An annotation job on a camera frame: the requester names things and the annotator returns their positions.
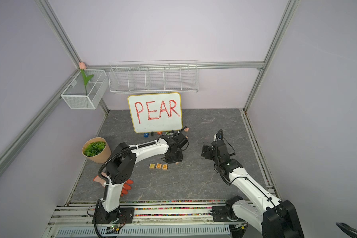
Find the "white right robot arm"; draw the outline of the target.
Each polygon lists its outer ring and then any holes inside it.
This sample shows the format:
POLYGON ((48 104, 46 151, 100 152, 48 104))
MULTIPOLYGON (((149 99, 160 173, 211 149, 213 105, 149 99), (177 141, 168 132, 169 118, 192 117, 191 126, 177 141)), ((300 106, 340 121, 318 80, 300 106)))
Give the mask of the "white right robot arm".
POLYGON ((302 238, 304 233, 295 206, 288 200, 281 201, 256 182, 247 170, 228 152, 229 142, 223 131, 214 135, 210 146, 204 145, 201 155, 214 162, 214 169, 227 185, 236 186, 248 199, 229 200, 231 219, 242 219, 264 238, 302 238))

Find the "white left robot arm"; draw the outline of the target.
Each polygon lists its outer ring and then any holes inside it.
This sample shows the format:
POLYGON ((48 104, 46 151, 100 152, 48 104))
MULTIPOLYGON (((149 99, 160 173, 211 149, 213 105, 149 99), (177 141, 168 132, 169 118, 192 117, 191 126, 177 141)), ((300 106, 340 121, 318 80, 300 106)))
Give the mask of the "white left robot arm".
POLYGON ((162 134, 151 142, 118 145, 98 171, 98 177, 105 181, 105 192, 100 202, 106 213, 114 213, 119 209, 123 185, 131 177, 135 164, 157 155, 164 155, 162 160, 167 164, 183 160, 183 152, 189 145, 183 134, 186 128, 183 127, 174 134, 162 134))

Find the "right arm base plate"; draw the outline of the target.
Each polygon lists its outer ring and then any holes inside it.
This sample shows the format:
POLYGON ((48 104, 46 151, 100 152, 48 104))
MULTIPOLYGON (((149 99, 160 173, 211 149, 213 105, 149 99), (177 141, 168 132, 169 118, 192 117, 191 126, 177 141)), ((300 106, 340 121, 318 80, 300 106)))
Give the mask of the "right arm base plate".
POLYGON ((209 215, 212 216, 214 222, 244 222, 234 214, 228 205, 213 206, 209 215))

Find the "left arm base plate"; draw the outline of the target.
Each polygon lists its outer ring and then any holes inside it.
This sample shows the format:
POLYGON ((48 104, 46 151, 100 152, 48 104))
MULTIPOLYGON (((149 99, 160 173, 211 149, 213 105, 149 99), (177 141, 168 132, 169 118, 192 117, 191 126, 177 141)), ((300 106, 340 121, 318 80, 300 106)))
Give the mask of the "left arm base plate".
POLYGON ((107 212, 103 207, 94 212, 92 224, 130 224, 133 221, 134 207, 119 207, 107 212))

